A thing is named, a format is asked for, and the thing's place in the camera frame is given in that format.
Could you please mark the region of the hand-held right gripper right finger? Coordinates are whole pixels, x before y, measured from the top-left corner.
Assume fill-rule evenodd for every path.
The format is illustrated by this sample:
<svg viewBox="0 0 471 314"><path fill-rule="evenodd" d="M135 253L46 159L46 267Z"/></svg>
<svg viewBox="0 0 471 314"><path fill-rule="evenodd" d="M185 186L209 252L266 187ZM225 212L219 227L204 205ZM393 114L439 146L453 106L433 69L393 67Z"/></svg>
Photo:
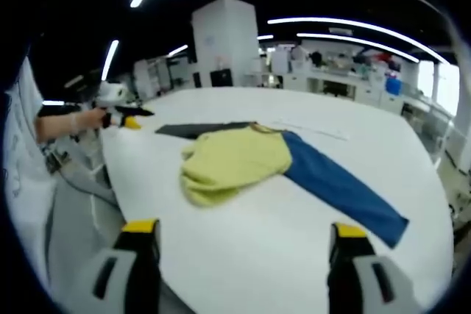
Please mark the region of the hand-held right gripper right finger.
<svg viewBox="0 0 471 314"><path fill-rule="evenodd" d="M327 287L330 313L418 313L411 280L388 257L375 253L366 233L330 228Z"/></svg>

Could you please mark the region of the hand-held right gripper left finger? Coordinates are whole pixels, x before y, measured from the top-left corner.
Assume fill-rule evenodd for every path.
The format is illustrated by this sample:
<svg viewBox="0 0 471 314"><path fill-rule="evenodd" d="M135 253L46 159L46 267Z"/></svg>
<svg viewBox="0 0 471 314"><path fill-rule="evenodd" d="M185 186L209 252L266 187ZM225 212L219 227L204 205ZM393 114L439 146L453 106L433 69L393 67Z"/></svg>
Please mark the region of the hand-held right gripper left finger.
<svg viewBox="0 0 471 314"><path fill-rule="evenodd" d="M67 313L158 313L160 222L124 225L114 245L78 273L65 300Z"/></svg>

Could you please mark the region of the person's left hand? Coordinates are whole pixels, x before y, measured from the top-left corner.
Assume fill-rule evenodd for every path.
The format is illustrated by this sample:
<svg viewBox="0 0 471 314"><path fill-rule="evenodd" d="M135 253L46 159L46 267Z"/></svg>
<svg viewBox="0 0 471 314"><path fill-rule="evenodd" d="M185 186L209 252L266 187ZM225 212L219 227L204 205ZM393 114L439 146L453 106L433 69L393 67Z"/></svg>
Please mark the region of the person's left hand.
<svg viewBox="0 0 471 314"><path fill-rule="evenodd" d="M106 111L100 108L86 110L71 115L71 133L78 134L87 129L99 129L103 125Z"/></svg>

